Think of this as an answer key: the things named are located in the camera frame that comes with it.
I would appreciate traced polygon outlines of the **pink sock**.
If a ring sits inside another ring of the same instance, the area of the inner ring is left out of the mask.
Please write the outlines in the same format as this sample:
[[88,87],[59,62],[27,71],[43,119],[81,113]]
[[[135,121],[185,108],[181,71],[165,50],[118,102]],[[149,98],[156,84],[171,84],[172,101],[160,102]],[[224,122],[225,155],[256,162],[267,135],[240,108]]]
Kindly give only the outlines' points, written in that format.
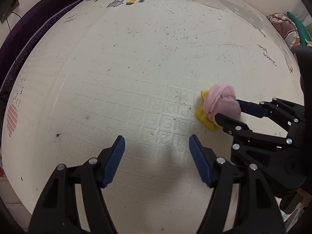
[[218,113],[238,121],[241,119],[241,108],[232,86],[215,84],[209,90],[202,90],[200,95],[203,105],[195,111],[195,116],[208,129],[219,127],[215,120]]

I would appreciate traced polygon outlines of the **green knitted cloth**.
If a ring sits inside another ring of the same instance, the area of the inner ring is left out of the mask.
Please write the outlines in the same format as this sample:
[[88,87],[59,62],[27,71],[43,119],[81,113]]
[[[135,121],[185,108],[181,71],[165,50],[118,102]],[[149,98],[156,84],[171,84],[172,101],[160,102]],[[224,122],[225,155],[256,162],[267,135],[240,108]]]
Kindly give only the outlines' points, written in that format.
[[302,46],[311,47],[311,37],[310,37],[306,27],[291,12],[287,12],[287,17],[293,23],[295,23],[295,25],[297,27],[297,31],[298,31],[299,38],[300,38],[300,44]]

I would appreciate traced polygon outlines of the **patterned folded blanket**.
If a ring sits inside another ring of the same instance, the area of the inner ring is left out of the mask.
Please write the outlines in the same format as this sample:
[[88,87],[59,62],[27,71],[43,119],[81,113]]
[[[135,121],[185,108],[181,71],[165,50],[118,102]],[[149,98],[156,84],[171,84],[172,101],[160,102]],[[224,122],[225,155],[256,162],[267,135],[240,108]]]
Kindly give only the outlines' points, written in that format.
[[291,52],[295,53],[295,48],[300,45],[300,37],[295,23],[283,13],[273,13],[267,18],[283,38]]

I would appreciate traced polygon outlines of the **patterned foam play mat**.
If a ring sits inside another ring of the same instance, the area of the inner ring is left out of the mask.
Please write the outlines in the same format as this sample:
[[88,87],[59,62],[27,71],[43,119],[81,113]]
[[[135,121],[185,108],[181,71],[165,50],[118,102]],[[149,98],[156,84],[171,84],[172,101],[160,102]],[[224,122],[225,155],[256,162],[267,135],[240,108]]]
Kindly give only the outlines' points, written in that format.
[[195,233],[212,193],[188,148],[230,158],[232,138],[196,117],[200,93],[304,102],[293,55],[240,0],[85,0],[39,41],[16,78],[2,134],[4,172],[29,212],[55,167],[126,148],[103,191],[119,233]]

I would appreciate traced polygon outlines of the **purple bed sheet edge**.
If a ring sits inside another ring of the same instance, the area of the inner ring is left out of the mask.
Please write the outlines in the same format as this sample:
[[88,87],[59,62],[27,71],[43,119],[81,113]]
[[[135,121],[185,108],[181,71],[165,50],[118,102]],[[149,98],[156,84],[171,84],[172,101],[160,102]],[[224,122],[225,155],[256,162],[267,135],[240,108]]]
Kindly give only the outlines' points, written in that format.
[[41,0],[20,20],[1,46],[1,93],[9,88],[36,44],[83,0]]

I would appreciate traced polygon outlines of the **wall socket left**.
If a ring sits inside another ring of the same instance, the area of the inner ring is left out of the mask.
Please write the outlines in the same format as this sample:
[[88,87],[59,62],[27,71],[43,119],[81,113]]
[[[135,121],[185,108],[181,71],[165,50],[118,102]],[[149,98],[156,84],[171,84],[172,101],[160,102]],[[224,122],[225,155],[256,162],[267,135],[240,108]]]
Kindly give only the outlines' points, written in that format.
[[19,6],[19,0],[12,0],[8,7],[5,9],[4,13],[2,14],[1,17],[1,23],[3,24],[7,17],[14,11],[18,6]]

